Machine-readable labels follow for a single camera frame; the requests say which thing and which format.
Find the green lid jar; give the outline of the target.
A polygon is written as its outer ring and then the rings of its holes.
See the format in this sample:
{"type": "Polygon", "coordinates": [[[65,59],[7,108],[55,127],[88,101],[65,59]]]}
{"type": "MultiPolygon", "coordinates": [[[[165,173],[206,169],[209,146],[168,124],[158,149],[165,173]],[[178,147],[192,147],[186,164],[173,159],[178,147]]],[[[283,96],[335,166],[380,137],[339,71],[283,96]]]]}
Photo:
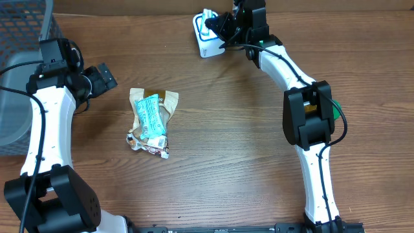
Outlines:
{"type": "Polygon", "coordinates": [[[334,119],[337,120],[341,117],[340,110],[342,109],[342,107],[339,104],[339,102],[337,102],[336,100],[333,100],[333,102],[336,104],[336,107],[334,106],[332,107],[333,116],[334,116],[334,119]]]}

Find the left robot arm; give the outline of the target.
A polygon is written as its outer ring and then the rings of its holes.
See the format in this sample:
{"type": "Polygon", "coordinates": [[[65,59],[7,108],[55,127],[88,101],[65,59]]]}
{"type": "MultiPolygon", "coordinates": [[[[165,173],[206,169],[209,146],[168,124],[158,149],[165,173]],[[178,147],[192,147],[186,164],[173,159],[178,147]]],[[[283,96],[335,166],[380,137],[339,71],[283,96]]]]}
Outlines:
{"type": "Polygon", "coordinates": [[[80,49],[69,39],[43,40],[39,47],[42,60],[22,92],[32,105],[27,158],[19,178],[4,187],[20,232],[133,232],[127,217],[102,210],[72,165],[75,110],[115,88],[115,78],[104,63],[85,68],[80,49]]]}

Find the brown patterned snack bag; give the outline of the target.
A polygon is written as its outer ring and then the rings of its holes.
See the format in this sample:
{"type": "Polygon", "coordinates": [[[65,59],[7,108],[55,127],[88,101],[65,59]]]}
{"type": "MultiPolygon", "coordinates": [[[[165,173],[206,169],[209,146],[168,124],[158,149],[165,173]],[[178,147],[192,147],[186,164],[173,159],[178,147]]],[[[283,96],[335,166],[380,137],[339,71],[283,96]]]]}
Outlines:
{"type": "Polygon", "coordinates": [[[129,91],[129,101],[133,109],[134,122],[133,127],[128,131],[126,141],[134,151],[142,150],[153,155],[159,156],[163,159],[169,157],[169,143],[168,143],[168,122],[171,120],[178,102],[179,94],[171,91],[154,91],[145,90],[143,88],[132,88],[129,91]],[[140,139],[142,132],[138,113],[136,112],[135,100],[141,100],[153,94],[159,95],[159,106],[162,121],[166,127],[166,134],[153,139],[140,139]]]}

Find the mint green wipes pack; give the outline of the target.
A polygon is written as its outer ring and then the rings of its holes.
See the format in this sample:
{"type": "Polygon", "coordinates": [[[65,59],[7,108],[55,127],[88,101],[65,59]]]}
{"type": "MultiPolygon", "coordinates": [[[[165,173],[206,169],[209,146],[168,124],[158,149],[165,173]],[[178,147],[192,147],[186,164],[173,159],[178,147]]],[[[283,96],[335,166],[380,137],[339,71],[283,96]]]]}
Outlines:
{"type": "Polygon", "coordinates": [[[166,134],[166,127],[160,114],[158,94],[135,100],[135,107],[142,129],[140,139],[153,139],[166,134]]]}

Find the clear plastic bottle grey cap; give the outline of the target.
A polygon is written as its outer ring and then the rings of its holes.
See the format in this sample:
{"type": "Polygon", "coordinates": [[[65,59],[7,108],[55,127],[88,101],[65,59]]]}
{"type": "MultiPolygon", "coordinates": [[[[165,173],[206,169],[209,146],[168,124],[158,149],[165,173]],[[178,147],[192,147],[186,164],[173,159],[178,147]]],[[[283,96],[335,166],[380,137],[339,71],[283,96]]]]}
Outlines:
{"type": "Polygon", "coordinates": [[[304,106],[304,110],[305,110],[305,114],[308,115],[308,114],[317,112],[318,106],[308,104],[304,106]]]}

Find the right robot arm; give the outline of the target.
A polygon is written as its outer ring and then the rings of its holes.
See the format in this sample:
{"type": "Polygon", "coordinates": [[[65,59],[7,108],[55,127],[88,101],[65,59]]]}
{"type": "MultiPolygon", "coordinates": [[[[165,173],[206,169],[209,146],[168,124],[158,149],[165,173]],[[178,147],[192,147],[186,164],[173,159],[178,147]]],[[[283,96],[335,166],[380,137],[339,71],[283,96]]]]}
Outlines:
{"type": "Polygon", "coordinates": [[[265,1],[234,1],[232,12],[214,16],[205,10],[201,33],[213,32],[222,49],[239,47],[283,91],[283,132],[298,154],[305,186],[302,232],[345,232],[332,191],[329,153],[335,143],[331,86],[306,75],[270,33],[265,1]]]}

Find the green Kleenex tissue pack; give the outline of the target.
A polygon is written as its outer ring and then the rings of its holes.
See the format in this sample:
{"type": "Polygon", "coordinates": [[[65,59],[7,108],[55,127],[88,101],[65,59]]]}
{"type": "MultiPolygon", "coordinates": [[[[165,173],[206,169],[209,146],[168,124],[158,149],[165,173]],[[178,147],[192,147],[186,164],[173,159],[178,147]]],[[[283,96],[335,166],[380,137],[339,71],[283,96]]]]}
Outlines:
{"type": "Polygon", "coordinates": [[[216,17],[217,14],[210,10],[205,8],[202,12],[201,17],[201,25],[200,25],[200,33],[202,36],[209,36],[210,35],[210,29],[206,26],[206,20],[216,17]]]}

